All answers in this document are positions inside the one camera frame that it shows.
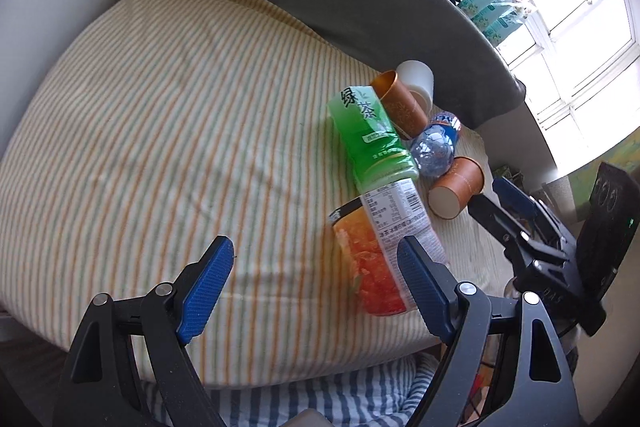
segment plastic water bottle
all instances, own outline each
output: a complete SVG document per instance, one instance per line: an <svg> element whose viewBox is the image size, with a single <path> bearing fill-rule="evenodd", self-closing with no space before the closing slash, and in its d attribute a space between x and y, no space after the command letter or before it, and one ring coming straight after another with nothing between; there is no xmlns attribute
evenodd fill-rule
<svg viewBox="0 0 640 427"><path fill-rule="evenodd" d="M421 176L437 178L449 170L455 157L460 126L456 115L447 111L439 112L414 139L411 154Z"/></svg>

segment striped cushion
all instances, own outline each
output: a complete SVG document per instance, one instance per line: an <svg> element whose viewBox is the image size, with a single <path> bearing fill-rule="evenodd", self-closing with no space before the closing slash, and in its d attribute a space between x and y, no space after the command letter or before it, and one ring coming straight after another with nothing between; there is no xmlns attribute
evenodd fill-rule
<svg viewBox="0 0 640 427"><path fill-rule="evenodd" d="M49 72L0 166L2 302L68 348L93 295L143 295L224 234L236 266L189 347L205 383L302 380L433 343L417 312L358 310L327 225L356 192L326 103L375 74L264 0L122 0ZM467 129L460 153L486 166ZM434 228L459 279L501 293L510 267L466 212Z"/></svg>

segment window frame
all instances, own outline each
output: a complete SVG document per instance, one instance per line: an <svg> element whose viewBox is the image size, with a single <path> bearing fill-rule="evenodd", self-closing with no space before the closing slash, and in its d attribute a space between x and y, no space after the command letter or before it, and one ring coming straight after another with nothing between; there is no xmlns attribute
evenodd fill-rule
<svg viewBox="0 0 640 427"><path fill-rule="evenodd" d="M622 71L626 70L636 59L640 57L640 0L624 0L626 16L629 22L630 41L602 64L596 71L582 80L577 86L569 88L558 79L562 77L562 70L558 65L555 42L569 29L573 28L585 17L593 12L604 0L584 0L564 20L554 28L548 28L540 13L535 12L526 21L526 27L535 42L530 48L514 58L508 68L514 70L528 58L542 54L551 77L556 84L559 100L550 104L539 112L532 113L546 138L546 131L567 116L571 116L580 133L585 136L575 111L602 89L608 86ZM532 107L527 97L527 105Z"/></svg>

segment bottle label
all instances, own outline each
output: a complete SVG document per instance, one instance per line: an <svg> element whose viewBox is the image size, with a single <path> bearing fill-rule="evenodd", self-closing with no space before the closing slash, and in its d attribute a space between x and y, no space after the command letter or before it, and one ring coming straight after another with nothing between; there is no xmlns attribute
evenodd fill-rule
<svg viewBox="0 0 640 427"><path fill-rule="evenodd" d="M395 315L415 309L398 267L398 243L415 235L436 263L447 264L422 200L411 180L366 192L330 216L353 271L353 289L367 312Z"/></svg>
<svg viewBox="0 0 640 427"><path fill-rule="evenodd" d="M453 145L455 145L458 141L458 132L460 131L462 124L460 123L458 117L452 112L441 111L439 113L436 113L431 118L430 125L442 126L444 129L444 134L449 137Z"/></svg>
<svg viewBox="0 0 640 427"><path fill-rule="evenodd" d="M363 136L362 140L364 143L371 143L375 140L378 140L380 138L385 138L387 136L393 137L394 135L389 133L388 131L373 131L372 133L369 133Z"/></svg>
<svg viewBox="0 0 640 427"><path fill-rule="evenodd" d="M358 106L360 114L364 120L369 118L377 118L376 110L373 108L372 103L366 100L361 94L358 93L353 87L347 87L340 92L340 99L344 108L348 108L351 104Z"/></svg>

